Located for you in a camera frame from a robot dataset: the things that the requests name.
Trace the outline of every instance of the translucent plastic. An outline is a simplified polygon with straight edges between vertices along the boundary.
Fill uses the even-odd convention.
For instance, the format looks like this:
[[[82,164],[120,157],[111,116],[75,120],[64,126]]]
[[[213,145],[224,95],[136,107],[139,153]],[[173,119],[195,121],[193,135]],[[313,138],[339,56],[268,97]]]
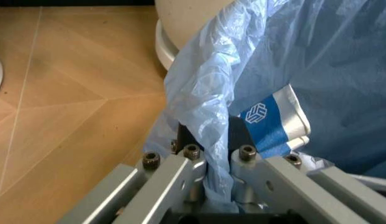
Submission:
[[[386,160],[386,0],[228,5],[177,55],[144,150],[166,156],[186,125],[205,148],[207,197],[228,205],[228,116],[288,83],[312,127],[304,152],[353,173]]]

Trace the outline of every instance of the blue plastic bag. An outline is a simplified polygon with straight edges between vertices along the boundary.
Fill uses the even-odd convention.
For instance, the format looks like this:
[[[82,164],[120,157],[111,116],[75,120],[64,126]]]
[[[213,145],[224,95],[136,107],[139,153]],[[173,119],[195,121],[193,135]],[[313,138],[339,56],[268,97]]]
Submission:
[[[205,148],[207,197],[230,205],[228,116],[288,83],[311,124],[303,152],[356,174],[386,161],[386,0],[228,5],[177,55],[144,150],[166,156],[186,125]]]

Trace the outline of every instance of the hex socket screw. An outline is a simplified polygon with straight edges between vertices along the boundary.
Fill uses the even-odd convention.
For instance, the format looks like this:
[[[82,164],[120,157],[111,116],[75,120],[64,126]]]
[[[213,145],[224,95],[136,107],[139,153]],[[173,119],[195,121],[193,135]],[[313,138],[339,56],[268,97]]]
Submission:
[[[173,139],[171,141],[171,154],[177,154],[177,140]]]
[[[183,156],[190,160],[197,160],[200,158],[200,147],[196,144],[188,144],[183,148]]]
[[[295,154],[286,155],[284,156],[284,159],[287,160],[292,165],[294,165],[296,168],[299,168],[302,164],[302,161],[299,158],[299,156]]]
[[[146,152],[141,162],[144,169],[155,170],[160,166],[161,158],[156,152]]]
[[[256,148],[251,145],[242,145],[239,148],[239,157],[243,161],[251,161],[255,159]]]

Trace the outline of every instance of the wooden floor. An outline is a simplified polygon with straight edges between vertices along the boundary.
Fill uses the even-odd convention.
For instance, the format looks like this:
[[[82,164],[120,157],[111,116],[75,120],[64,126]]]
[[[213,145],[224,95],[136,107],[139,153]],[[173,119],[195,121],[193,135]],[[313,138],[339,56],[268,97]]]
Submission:
[[[53,223],[165,105],[154,7],[0,8],[0,224]]]

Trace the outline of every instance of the white logo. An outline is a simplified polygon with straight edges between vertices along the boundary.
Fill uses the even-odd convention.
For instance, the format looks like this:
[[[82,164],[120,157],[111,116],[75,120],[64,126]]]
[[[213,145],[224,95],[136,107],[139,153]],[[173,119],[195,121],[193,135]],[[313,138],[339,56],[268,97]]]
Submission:
[[[263,103],[258,103],[251,107],[250,111],[246,115],[246,121],[250,124],[258,123],[266,117],[266,106]]]

